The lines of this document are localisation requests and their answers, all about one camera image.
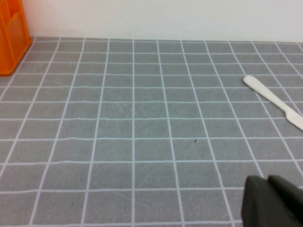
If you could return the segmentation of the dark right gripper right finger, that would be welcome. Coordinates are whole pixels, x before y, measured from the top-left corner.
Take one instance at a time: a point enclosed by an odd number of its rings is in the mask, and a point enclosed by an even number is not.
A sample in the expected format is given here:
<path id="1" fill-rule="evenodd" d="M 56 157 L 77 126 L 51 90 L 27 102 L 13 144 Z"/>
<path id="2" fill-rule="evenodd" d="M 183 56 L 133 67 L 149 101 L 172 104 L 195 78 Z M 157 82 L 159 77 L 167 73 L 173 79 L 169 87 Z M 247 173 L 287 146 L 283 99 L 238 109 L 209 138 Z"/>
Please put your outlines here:
<path id="1" fill-rule="evenodd" d="M 278 176 L 270 175 L 268 183 L 277 192 L 283 204 L 291 211 L 298 222 L 303 225 L 303 190 L 290 181 Z"/>

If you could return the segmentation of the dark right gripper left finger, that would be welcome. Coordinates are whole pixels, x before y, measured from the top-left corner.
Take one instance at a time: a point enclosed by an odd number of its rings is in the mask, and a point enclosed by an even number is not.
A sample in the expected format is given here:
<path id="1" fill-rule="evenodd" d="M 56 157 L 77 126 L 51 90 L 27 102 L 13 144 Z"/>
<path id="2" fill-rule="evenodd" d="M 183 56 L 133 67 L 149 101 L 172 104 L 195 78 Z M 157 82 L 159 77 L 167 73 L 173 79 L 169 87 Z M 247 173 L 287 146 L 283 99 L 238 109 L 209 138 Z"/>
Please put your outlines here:
<path id="1" fill-rule="evenodd" d="M 299 226 L 267 179 L 256 175 L 246 178 L 241 218 L 244 227 Z"/>

